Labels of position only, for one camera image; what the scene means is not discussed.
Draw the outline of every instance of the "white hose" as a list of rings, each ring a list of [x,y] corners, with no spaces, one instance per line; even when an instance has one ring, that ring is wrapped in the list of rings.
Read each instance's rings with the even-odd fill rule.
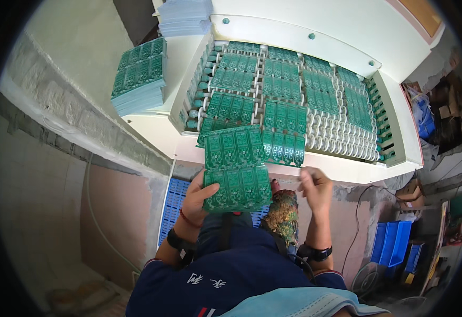
[[[90,214],[92,215],[92,219],[94,219],[94,223],[95,223],[95,226],[97,227],[97,229],[99,230],[99,232],[101,233],[101,236],[103,236],[104,240],[108,243],[108,245],[110,246],[110,248],[116,253],[118,254],[124,261],[126,261],[136,272],[138,273],[141,273],[141,270],[139,270],[136,265],[134,265],[131,261],[129,261],[126,257],[124,257],[122,255],[122,253],[120,253],[120,251],[118,251],[117,249],[115,249],[115,247],[113,246],[113,244],[111,244],[111,242],[109,242],[108,238],[106,238],[106,236],[104,235],[104,232],[101,230],[101,227],[99,226],[99,224],[97,223],[97,219],[95,219],[95,215],[94,215],[94,210],[92,209],[92,203],[90,202],[90,166],[91,166],[91,163],[92,163],[92,157],[94,156],[93,153],[90,153],[90,158],[88,159],[88,166],[86,168],[86,197],[88,199],[88,208],[90,209]]]

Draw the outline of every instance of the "patterned cloth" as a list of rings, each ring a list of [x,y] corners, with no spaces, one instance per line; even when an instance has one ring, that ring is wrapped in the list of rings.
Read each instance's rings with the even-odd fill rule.
[[[281,189],[272,198],[270,211],[264,217],[268,227],[286,242],[298,245],[298,198],[294,191]]]

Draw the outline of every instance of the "white machine frame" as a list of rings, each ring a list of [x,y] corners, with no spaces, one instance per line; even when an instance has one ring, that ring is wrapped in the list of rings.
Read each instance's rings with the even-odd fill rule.
[[[374,79],[396,156],[385,163],[370,163],[306,151],[304,166],[319,167],[335,181],[361,184],[423,167],[417,125],[399,83],[425,59],[434,43],[425,41],[389,1],[213,0],[213,5],[211,34],[166,38],[164,105],[124,117],[160,151],[177,160],[204,163],[204,150],[196,148],[198,133],[185,131],[188,105],[184,100],[206,44],[234,40],[309,54]],[[299,173],[295,167],[268,165],[271,173]]]

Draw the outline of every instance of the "stack of paper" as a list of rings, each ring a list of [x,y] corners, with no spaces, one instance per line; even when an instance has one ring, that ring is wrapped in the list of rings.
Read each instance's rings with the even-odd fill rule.
[[[111,103],[120,117],[163,105],[166,62],[164,38],[122,54],[111,93]]]
[[[212,23],[211,0],[169,0],[158,8],[162,23],[159,30],[165,37],[204,35]]]

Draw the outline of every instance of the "fingers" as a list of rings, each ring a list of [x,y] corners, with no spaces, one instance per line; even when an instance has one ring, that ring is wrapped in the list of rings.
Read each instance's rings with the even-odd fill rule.
[[[194,193],[202,188],[202,179],[205,174],[205,170],[206,168],[203,168],[190,182],[189,188],[187,188],[187,193]]]
[[[202,190],[193,193],[196,201],[203,201],[208,197],[213,196],[220,188],[219,183],[211,184],[207,187],[204,187]]]
[[[315,185],[330,183],[331,180],[323,173],[322,170],[316,167],[309,167],[305,166],[302,168],[302,171],[306,171],[312,177],[312,181]],[[302,173],[300,173],[300,177],[298,178],[300,181],[302,180]]]
[[[314,187],[312,175],[305,168],[302,168],[302,171],[299,174],[299,180],[302,182],[300,187],[302,187],[304,191],[310,191]]]

